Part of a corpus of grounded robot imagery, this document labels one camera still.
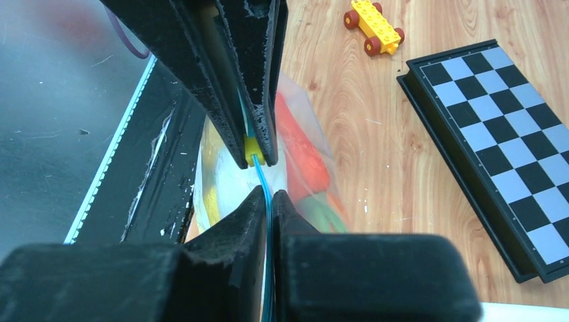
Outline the yellow toy pear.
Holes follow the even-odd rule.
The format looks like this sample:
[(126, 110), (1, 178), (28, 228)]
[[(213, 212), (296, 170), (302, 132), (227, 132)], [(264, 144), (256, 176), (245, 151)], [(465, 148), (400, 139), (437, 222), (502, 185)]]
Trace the yellow toy pear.
[(202, 174), (202, 202), (205, 208), (209, 227), (220, 220), (217, 204), (217, 189), (215, 184), (215, 171), (220, 148), (223, 141), (211, 120), (205, 120), (201, 138), (201, 174)]

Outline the white plastic basket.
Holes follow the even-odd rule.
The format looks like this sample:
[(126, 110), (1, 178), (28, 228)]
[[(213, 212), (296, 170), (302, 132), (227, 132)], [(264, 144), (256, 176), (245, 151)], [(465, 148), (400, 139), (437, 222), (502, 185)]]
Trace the white plastic basket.
[(569, 322), (568, 309), (534, 305), (482, 303), (482, 322)]

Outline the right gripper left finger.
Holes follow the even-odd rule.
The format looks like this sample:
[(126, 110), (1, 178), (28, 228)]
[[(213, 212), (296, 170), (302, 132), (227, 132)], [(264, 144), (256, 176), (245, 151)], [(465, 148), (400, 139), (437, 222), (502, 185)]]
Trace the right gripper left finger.
[(258, 321), (264, 191), (186, 244), (30, 244), (1, 264), (2, 321)]

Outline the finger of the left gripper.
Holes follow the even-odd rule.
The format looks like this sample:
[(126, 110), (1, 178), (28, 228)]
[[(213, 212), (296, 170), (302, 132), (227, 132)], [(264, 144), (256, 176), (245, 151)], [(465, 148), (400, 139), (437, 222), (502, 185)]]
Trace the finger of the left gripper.
[[(237, 105), (231, 121), (215, 126), (239, 167), (247, 167), (246, 129), (252, 132), (265, 163), (278, 162), (274, 106), (289, 8), (286, 1), (216, 1), (218, 30), (236, 81)], [(226, 130), (224, 126), (232, 125)]]
[(245, 124), (216, 1), (104, 1), (206, 112), (239, 168)]

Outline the toy orange carrot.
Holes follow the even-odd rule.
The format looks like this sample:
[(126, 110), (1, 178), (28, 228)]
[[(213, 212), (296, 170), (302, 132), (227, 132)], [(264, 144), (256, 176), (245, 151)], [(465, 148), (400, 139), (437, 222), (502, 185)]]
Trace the toy orange carrot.
[(326, 191), (330, 175), (323, 159), (290, 112), (285, 98), (276, 94), (276, 128), (287, 149), (287, 193), (293, 203)]

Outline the clear zip top bag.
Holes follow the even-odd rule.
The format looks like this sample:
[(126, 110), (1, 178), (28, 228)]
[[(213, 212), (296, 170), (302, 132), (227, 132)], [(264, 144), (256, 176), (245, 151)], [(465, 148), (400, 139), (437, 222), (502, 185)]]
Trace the clear zip top bag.
[(274, 112), (275, 165), (248, 136), (240, 168), (205, 120), (180, 321), (349, 321), (357, 313), (345, 259), (356, 238), (332, 155), (307, 93), (285, 74)]

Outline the green toy cabbage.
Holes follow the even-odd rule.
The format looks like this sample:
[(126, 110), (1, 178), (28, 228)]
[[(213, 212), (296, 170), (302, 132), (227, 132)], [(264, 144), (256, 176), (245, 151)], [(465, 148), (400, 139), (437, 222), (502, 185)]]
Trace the green toy cabbage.
[(318, 231), (346, 233), (348, 229), (340, 217), (340, 211), (329, 200), (326, 192), (309, 195), (297, 203), (299, 213)]

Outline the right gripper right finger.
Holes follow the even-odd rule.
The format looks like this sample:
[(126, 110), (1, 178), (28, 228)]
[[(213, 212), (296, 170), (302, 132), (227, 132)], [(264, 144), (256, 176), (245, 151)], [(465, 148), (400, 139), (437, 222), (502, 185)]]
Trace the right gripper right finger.
[(482, 305), (441, 235), (321, 233), (272, 201), (277, 321), (478, 321)]

